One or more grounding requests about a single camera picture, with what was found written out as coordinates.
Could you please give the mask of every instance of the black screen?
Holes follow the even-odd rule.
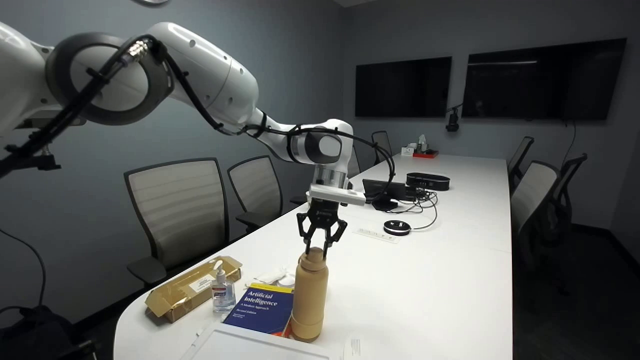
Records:
[[[464,117],[604,120],[626,39],[472,54]]]
[[[357,117],[442,117],[451,57],[358,65]]]

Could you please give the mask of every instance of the gray wall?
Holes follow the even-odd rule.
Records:
[[[620,192],[620,199],[611,224],[611,231],[629,252],[640,259],[640,132],[636,136],[634,150],[627,176]]]
[[[133,0],[2,0],[0,8],[0,21],[47,45],[85,31],[128,38],[157,22],[173,21],[250,69],[260,85],[260,108],[277,121],[321,122],[342,113],[342,9],[328,0],[171,0],[160,8]],[[27,135],[16,131],[0,145],[22,143]],[[216,133],[194,109],[174,100],[130,126],[89,123],[69,129],[51,150],[62,170],[21,170],[2,179],[0,227],[40,251],[49,276],[45,303],[72,321],[141,288],[125,266],[149,255],[149,247],[123,172],[163,161],[218,157],[236,237],[244,227],[234,220],[241,209],[226,170],[268,153],[248,136]],[[304,193],[312,168],[277,160],[274,165],[284,199]],[[286,202],[285,210],[291,208]],[[300,241],[296,229],[290,234],[294,243]],[[34,306],[40,287],[35,257],[1,235],[0,249],[0,307]],[[4,314],[0,326],[14,319]]]
[[[424,133],[445,154],[510,158],[525,135],[536,143],[525,160],[560,166],[572,128],[560,121],[460,120],[447,133],[445,119],[353,119],[355,66],[363,63],[453,56],[449,104],[462,102],[467,56],[588,40],[628,37],[627,50],[606,122],[581,122],[569,157],[589,154],[571,183],[579,224],[609,228],[623,176],[640,129],[640,7],[637,1],[412,1],[379,0],[347,11],[344,67],[344,120],[356,134],[386,129],[394,150]],[[362,163],[373,153],[358,146]],[[607,176],[606,188],[595,179]]]

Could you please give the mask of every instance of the conference table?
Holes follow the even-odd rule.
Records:
[[[340,359],[345,343],[361,339],[363,359],[511,359],[513,357],[511,212],[505,160],[439,155],[394,156],[395,181],[409,172],[442,174],[451,188],[438,192],[436,222],[394,242],[365,236],[383,233],[387,220],[412,227],[430,223],[433,209],[388,214],[371,205],[339,208],[348,223],[328,251],[328,290],[323,330],[314,344]],[[388,179],[385,162],[354,177]],[[406,209],[401,205],[397,211]],[[240,261],[240,299],[250,279],[280,267],[295,269],[305,245],[294,209],[229,245],[219,255]],[[322,247],[324,232],[312,245]],[[216,320],[211,300],[175,323],[156,318],[141,295],[122,313],[113,355],[124,359],[178,360],[196,333]]]

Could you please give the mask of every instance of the book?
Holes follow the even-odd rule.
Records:
[[[289,337],[293,289],[253,283],[223,323]]]

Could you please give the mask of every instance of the box label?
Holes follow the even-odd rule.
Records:
[[[211,274],[207,274],[199,278],[197,281],[194,281],[191,284],[189,284],[189,287],[193,291],[200,293],[201,291],[204,291],[205,289],[209,288],[209,286],[211,285],[211,281],[213,281],[213,276],[211,276]]]

